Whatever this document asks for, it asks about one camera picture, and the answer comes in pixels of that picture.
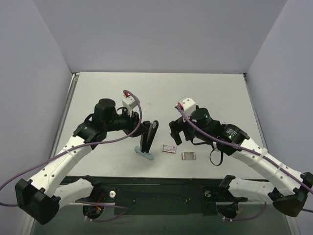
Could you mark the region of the black stapler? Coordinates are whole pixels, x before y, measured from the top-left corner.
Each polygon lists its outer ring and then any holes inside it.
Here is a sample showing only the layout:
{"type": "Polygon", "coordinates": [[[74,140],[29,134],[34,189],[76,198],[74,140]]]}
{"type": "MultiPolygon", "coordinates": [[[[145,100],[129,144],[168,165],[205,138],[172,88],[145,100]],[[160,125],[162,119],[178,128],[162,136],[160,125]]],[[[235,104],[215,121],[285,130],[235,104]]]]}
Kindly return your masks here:
{"type": "Polygon", "coordinates": [[[153,143],[153,140],[154,140],[155,135],[157,133],[159,123],[157,120],[155,120],[153,122],[144,121],[142,125],[144,126],[145,131],[141,135],[139,149],[143,153],[149,153],[150,148],[151,148],[152,143],[153,143]]]}

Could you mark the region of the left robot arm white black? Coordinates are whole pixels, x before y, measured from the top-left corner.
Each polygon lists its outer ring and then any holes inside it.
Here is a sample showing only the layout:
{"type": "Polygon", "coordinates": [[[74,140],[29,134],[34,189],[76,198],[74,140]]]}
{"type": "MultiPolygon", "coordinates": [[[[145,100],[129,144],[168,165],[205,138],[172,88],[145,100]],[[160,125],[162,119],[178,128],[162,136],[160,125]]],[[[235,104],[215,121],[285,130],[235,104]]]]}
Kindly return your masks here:
{"type": "Polygon", "coordinates": [[[119,114],[115,101],[108,98],[99,100],[94,112],[76,128],[59,154],[29,180],[20,179],[16,183],[18,207],[44,225],[63,206],[81,200],[91,203],[91,210],[94,211],[92,217],[98,218],[105,198],[113,201],[115,190],[106,191],[91,176],[83,176],[65,186],[60,183],[80,160],[107,137],[108,132],[123,131],[126,137],[131,138],[140,136],[140,145],[135,147],[135,151],[149,160],[153,159],[149,151],[159,126],[158,121],[142,121],[142,113],[133,111],[140,105],[132,96],[124,98],[122,104],[119,114]]]}

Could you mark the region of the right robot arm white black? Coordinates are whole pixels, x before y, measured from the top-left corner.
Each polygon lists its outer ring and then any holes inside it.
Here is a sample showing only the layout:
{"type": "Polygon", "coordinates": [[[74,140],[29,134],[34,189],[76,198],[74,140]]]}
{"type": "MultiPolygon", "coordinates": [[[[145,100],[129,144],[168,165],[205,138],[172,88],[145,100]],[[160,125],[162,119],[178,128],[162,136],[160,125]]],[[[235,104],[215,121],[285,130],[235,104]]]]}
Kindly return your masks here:
{"type": "Polygon", "coordinates": [[[290,217],[303,211],[308,194],[313,191],[312,173],[301,173],[278,161],[237,126],[213,120],[206,108],[197,107],[190,117],[180,105],[176,109],[181,117],[169,124],[176,145],[182,143],[180,132],[183,132],[187,141],[197,138],[200,144],[243,162],[264,177],[264,181],[255,181],[225,176],[218,189],[223,200],[239,198],[271,203],[290,217]]]}

